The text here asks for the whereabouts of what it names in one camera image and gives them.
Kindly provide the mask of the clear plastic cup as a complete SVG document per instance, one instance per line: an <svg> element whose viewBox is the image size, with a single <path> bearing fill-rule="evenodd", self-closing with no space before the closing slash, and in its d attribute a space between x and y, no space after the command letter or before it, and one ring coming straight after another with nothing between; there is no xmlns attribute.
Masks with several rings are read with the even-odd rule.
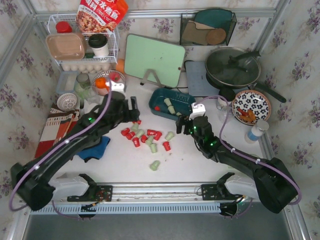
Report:
<svg viewBox="0 0 320 240"><path fill-rule="evenodd" d="M230 106L224 106L219 115L219 119L224 122L227 119L227 122L234 119L235 116L233 114L233 110Z"/></svg>

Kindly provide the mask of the teal plastic storage basket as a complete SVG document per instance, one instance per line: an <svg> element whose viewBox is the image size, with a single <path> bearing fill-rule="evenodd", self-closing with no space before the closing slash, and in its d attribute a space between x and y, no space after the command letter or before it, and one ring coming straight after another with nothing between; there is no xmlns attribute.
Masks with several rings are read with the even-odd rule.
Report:
<svg viewBox="0 0 320 240"><path fill-rule="evenodd" d="M148 103L151 112L156 116L173 121L176 121L178 119L178 116L176 114L170 114L168 106L164 102L164 99L166 98L170 99L171 104L175 109L175 113L180 112L184 116L188 116L192 113L191 105L196 101L193 96L187 93L182 93L166 88L156 89L152 93ZM160 108L160 111L155 110L156 106Z"/></svg>

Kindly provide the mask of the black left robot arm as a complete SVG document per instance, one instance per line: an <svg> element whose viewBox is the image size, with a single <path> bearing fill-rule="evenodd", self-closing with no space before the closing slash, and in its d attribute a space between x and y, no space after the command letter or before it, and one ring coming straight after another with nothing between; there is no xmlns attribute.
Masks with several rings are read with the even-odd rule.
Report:
<svg viewBox="0 0 320 240"><path fill-rule="evenodd" d="M49 182L60 168L80 151L98 145L102 137L119 124L138 121L139 117L137 98L127 99L124 93L111 89L102 103L84 114L52 148L25 165L18 162L11 167L9 209L13 212L18 210L13 207L15 195L33 211L45 207L56 190Z"/></svg>

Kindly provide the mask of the blue cloth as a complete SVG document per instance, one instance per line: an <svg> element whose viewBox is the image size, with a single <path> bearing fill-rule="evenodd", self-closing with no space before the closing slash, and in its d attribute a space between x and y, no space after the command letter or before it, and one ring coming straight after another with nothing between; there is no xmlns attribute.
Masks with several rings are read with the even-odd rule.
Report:
<svg viewBox="0 0 320 240"><path fill-rule="evenodd" d="M100 139L99 144L83 149L78 152L76 155L79 156L85 163L87 163L91 159L99 160L103 157L105 150L110 143L110 138L107 136L103 136Z"/></svg>

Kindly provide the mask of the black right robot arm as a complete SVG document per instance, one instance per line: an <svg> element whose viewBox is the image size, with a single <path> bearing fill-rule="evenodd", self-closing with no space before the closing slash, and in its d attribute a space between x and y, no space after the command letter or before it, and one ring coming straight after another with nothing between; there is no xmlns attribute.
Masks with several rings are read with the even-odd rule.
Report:
<svg viewBox="0 0 320 240"><path fill-rule="evenodd" d="M258 199L272 213L278 214L287 205L296 205L301 201L301 190L280 159L253 157L234 148L214 135L204 113L197 116L179 115L176 133L190 135L205 158L228 165L251 178Z"/></svg>

